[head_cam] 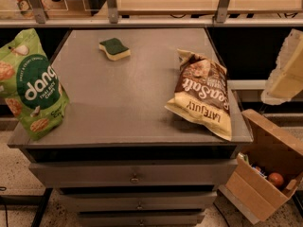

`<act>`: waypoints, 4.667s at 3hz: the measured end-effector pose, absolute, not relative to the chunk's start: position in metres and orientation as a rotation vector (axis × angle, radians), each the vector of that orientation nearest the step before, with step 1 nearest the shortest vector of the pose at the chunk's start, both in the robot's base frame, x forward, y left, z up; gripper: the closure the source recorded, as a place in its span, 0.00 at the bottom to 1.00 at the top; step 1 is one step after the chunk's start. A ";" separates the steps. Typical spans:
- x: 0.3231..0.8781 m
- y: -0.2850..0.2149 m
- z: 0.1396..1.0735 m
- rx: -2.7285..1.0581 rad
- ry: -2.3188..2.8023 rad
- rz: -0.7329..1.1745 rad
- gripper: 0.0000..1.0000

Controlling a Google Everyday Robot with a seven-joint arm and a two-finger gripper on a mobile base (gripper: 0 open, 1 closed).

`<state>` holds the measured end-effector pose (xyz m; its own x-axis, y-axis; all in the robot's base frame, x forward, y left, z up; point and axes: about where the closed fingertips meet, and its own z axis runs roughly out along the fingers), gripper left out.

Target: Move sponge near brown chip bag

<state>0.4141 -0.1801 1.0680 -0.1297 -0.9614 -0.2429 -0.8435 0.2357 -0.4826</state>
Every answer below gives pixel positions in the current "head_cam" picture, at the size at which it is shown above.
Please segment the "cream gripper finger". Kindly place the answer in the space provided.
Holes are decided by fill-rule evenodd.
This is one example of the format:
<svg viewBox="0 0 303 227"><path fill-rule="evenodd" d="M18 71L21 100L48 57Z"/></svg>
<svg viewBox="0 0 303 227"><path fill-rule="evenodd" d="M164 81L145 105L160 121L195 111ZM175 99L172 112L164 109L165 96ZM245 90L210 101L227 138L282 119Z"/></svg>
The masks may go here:
<svg viewBox="0 0 303 227"><path fill-rule="evenodd" d="M293 52L280 52L276 68L265 83L261 101L269 105L280 105L290 101L303 90L303 48Z"/></svg>
<svg viewBox="0 0 303 227"><path fill-rule="evenodd" d="M278 53L276 64L291 75L303 75L303 32L292 29Z"/></svg>

